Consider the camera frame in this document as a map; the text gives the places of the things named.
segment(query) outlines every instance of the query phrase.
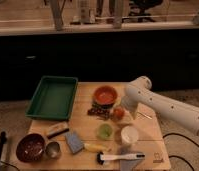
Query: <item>clear cup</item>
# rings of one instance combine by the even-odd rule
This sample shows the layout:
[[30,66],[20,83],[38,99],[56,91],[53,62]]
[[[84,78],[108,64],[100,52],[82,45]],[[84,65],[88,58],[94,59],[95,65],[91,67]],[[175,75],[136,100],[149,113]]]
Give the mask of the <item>clear cup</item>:
[[126,126],[121,130],[121,140],[123,146],[131,146],[139,139],[139,133],[133,125]]

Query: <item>red bowl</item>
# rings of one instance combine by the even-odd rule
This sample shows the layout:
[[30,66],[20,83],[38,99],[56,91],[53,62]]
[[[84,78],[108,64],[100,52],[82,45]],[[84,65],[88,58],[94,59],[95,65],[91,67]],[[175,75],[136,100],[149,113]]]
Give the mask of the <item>red bowl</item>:
[[101,86],[95,90],[93,98],[98,105],[113,105],[117,99],[117,91],[111,86]]
[[45,149],[45,140],[40,134],[29,134],[17,145],[16,155],[22,162],[39,161]]

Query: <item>black cable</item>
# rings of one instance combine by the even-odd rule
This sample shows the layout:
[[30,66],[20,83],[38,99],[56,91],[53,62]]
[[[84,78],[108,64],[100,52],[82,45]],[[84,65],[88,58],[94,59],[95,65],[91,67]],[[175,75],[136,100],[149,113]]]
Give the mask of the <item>black cable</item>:
[[186,159],[184,159],[183,157],[177,156],[177,155],[171,155],[171,156],[169,156],[169,158],[178,158],[178,159],[181,159],[182,161],[184,161],[185,163],[187,163],[187,165],[188,165],[193,171],[195,171],[194,168],[193,168],[193,166],[192,166]]
[[195,141],[193,141],[192,139],[186,137],[185,135],[179,134],[179,133],[169,133],[169,134],[164,135],[163,138],[165,138],[165,137],[167,137],[167,136],[170,136],[170,135],[177,135],[177,136],[184,137],[184,138],[186,138],[187,140],[191,141],[193,144],[195,144],[197,147],[199,147],[199,144],[197,144]]
[[11,166],[11,167],[15,168],[17,171],[20,171],[20,169],[18,167],[16,167],[15,165],[12,165],[12,164],[4,162],[4,161],[0,161],[0,163],[7,165],[7,166]]

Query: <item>green plastic tray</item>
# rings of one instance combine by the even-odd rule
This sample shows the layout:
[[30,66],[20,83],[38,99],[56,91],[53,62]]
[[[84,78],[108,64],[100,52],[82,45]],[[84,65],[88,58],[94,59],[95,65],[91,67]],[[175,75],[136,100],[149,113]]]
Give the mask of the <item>green plastic tray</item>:
[[26,116],[33,119],[69,120],[76,94],[75,77],[43,76]]

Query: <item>chair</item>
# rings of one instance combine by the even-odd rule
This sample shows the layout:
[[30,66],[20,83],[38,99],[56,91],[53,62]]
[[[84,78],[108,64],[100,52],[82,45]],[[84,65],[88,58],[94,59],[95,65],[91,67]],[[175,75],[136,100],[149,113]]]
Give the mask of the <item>chair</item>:
[[129,16],[138,16],[138,22],[143,22],[143,20],[147,20],[150,22],[155,22],[150,17],[150,13],[146,13],[145,10],[149,8],[153,8],[157,5],[162,4],[163,0],[130,0],[129,6],[130,9],[133,10],[135,8],[139,9],[139,12],[130,11]]

